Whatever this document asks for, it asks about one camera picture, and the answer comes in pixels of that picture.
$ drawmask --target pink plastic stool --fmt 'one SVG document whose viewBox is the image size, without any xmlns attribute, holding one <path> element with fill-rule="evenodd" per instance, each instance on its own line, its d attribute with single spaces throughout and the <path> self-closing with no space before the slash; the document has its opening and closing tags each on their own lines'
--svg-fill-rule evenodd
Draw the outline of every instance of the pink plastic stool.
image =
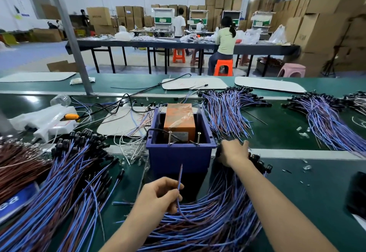
<svg viewBox="0 0 366 252">
<path fill-rule="evenodd" d="M 277 75 L 277 78 L 298 77 L 294 74 L 299 74 L 301 78 L 305 76 L 306 67 L 300 64 L 285 63 Z"/>
</svg>

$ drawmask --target black table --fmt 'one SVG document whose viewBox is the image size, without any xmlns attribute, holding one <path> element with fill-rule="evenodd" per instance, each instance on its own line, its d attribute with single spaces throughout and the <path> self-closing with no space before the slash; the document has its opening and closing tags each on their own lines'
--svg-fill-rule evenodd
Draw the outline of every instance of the black table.
<svg viewBox="0 0 366 252">
<path fill-rule="evenodd" d="M 199 68 L 199 75 L 202 75 L 202 66 L 203 66 L 203 56 L 204 54 L 212 54 L 212 53 L 205 53 L 204 50 L 215 50 L 218 48 L 218 45 L 215 43 L 185 43 L 181 42 L 179 39 L 170 39 L 169 42 L 167 41 L 117 41 L 112 39 L 106 40 L 89 40 L 89 39 L 78 39 L 79 47 L 81 51 L 91 50 L 93 55 L 94 63 L 99 72 L 97 59 L 95 58 L 95 51 L 106 51 L 109 52 L 109 56 L 111 58 L 112 70 L 113 73 L 116 73 L 112 58 L 111 47 L 112 46 L 119 46 L 122 47 L 123 50 L 123 57 L 124 63 L 127 66 L 126 62 L 126 54 L 124 51 L 124 47 L 130 46 L 134 48 L 147 48 L 148 49 L 148 63 L 149 63 L 149 74 L 151 74 L 151 62 L 150 62 L 150 52 L 154 53 L 154 65 L 156 66 L 156 56 L 155 52 L 157 48 L 165 49 L 165 74 L 168 73 L 168 65 L 169 65 L 169 49 L 197 49 L 199 50 L 198 56 L 198 68 Z M 108 49 L 96 49 L 102 46 L 107 47 Z M 66 50 L 68 54 L 72 54 L 70 49 L 69 43 L 66 44 Z M 243 44 L 236 44 L 234 48 L 234 54 L 236 55 L 251 55 L 249 67 L 247 71 L 247 76 L 249 76 L 250 67 L 253 61 L 254 55 L 268 55 L 267 63 L 264 67 L 264 71 L 262 76 L 265 76 L 265 73 L 268 68 L 268 62 L 270 55 L 294 55 L 300 51 L 300 46 L 291 45 L 291 46 L 281 46 L 281 45 L 274 45 L 272 43 L 268 43 L 266 41 L 259 41 L 256 45 L 243 45 Z M 236 67 L 238 66 L 239 56 L 236 59 Z"/>
</svg>

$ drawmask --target dark pants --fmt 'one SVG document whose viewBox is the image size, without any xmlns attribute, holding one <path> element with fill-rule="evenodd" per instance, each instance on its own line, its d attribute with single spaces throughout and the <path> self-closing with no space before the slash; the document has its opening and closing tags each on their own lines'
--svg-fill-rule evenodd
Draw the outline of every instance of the dark pants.
<svg viewBox="0 0 366 252">
<path fill-rule="evenodd" d="M 189 55 L 189 50 L 185 49 L 185 54 L 188 56 Z"/>
<path fill-rule="evenodd" d="M 211 55 L 210 59 L 208 60 L 208 75 L 213 75 L 215 73 L 217 60 L 230 60 L 230 59 L 232 59 L 232 55 L 215 52 L 213 55 Z"/>
</svg>

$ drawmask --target floor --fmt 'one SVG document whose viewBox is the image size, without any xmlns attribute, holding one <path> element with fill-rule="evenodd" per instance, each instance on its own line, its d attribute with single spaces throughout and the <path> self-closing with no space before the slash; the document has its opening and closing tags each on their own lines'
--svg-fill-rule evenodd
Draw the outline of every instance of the floor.
<svg viewBox="0 0 366 252">
<path fill-rule="evenodd" d="M 1 76 L 13 74 L 16 72 L 47 72 L 47 64 L 68 60 L 75 62 L 72 55 L 68 55 L 65 50 L 66 42 L 59 43 L 21 43 L 13 46 L 11 49 L 0 51 L 0 74 Z M 146 50 L 134 49 L 131 47 L 125 48 L 127 66 L 124 65 L 122 48 L 112 47 L 113 62 L 115 64 L 116 73 L 123 74 L 148 74 L 148 57 Z M 108 52 L 95 52 L 99 70 L 101 73 L 112 73 L 111 61 Z M 91 51 L 83 51 L 82 56 L 86 65 L 88 74 L 92 76 L 96 73 L 94 60 Z M 207 74 L 208 59 L 210 55 L 204 57 L 203 75 Z M 157 67 L 154 67 L 153 53 L 150 54 L 153 74 L 164 74 L 164 55 L 156 54 Z M 197 67 L 190 66 L 191 56 L 186 57 L 185 63 L 173 63 L 172 56 L 170 56 L 170 66 L 168 67 L 168 74 L 186 74 L 198 75 Z M 257 57 L 253 59 L 250 76 L 261 76 L 255 70 Z M 247 65 L 238 66 L 234 69 L 234 76 L 245 75 Z"/>
</svg>

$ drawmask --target white shirt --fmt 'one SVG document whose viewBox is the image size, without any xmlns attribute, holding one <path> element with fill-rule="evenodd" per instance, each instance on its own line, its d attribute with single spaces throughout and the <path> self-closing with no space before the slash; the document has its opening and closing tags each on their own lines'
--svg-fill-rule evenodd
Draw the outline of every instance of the white shirt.
<svg viewBox="0 0 366 252">
<path fill-rule="evenodd" d="M 196 31 L 202 31 L 202 29 L 204 28 L 204 24 L 203 23 L 197 23 L 197 27 L 196 27 Z"/>
<path fill-rule="evenodd" d="M 59 28 L 59 30 L 64 30 L 64 26 L 62 25 L 61 20 L 59 20 L 59 24 L 57 25 L 57 27 Z"/>
<path fill-rule="evenodd" d="M 118 32 L 123 32 L 123 31 L 127 32 L 127 29 L 124 26 L 120 25 L 118 28 Z"/>
<path fill-rule="evenodd" d="M 181 37 L 184 35 L 182 26 L 185 27 L 185 19 L 182 16 L 175 17 L 172 26 L 174 26 L 174 36 Z"/>
</svg>

